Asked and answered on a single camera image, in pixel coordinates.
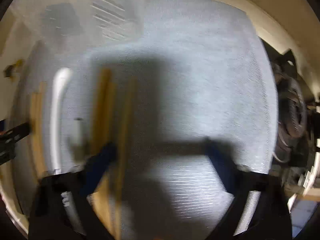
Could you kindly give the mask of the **wooden chopstick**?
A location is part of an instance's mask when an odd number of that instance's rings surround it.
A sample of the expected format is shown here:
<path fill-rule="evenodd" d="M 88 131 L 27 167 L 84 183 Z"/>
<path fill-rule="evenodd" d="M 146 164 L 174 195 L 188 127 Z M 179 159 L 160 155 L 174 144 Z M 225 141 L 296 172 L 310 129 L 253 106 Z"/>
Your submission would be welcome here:
<path fill-rule="evenodd" d="M 37 180 L 40 180 L 47 173 L 42 142 L 42 113 L 45 92 L 46 83 L 40 82 L 38 91 L 32 92 L 30 96 L 31 156 Z"/>
<path fill-rule="evenodd" d="M 133 101 L 135 98 L 136 79 L 133 77 L 127 84 L 127 91 L 121 113 L 120 127 L 118 130 L 118 173 L 116 180 L 116 201 L 114 211 L 114 237 L 121 239 L 121 195 L 125 176 L 127 160 L 127 142 L 130 133 L 131 116 L 133 112 Z"/>
<path fill-rule="evenodd" d="M 99 153 L 100 148 L 103 144 L 103 133 L 104 133 L 104 102 L 107 85 L 110 81 L 111 71 L 107 68 L 103 68 L 99 73 L 99 82 L 97 86 L 97 93 L 94 105 L 93 114 L 93 126 L 92 126 L 92 138 L 90 143 L 91 155 Z"/>

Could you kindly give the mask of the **black gas stove burner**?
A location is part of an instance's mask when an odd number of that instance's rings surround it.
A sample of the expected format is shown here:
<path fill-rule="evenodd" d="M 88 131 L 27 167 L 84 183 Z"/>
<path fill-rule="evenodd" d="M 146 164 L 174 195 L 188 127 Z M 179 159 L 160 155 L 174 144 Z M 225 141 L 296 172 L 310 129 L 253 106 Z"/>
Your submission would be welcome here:
<path fill-rule="evenodd" d="M 298 74 L 291 49 L 263 42 L 278 93 L 278 132 L 272 170 L 288 195 L 307 195 L 319 173 L 319 102 Z"/>

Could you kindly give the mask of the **grey woven mat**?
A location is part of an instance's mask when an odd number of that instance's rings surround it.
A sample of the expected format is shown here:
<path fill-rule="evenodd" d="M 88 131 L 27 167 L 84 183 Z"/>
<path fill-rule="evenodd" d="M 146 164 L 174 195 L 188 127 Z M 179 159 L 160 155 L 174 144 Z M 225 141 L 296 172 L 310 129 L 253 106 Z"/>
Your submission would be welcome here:
<path fill-rule="evenodd" d="M 99 75 L 110 68 L 119 121 L 130 80 L 135 105 L 122 196 L 123 239 L 205 239 L 232 195 L 202 151 L 204 139 L 252 171 L 269 171 L 278 103 L 264 46 L 247 14 L 212 0 L 145 0 L 143 35 L 75 55 L 37 45 L 28 60 L 15 120 L 41 81 L 71 68 L 62 105 L 62 170 L 73 166 L 75 118 L 92 127 Z"/>

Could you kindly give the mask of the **clear plastic utensil holder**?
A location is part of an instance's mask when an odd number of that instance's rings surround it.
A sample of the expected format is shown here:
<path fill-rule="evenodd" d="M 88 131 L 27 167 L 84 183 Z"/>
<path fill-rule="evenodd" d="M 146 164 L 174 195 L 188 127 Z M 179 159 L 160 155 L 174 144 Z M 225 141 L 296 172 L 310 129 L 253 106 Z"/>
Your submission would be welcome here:
<path fill-rule="evenodd" d="M 41 31 L 58 44 L 119 43 L 140 35 L 143 0 L 81 0 L 47 6 Z"/>

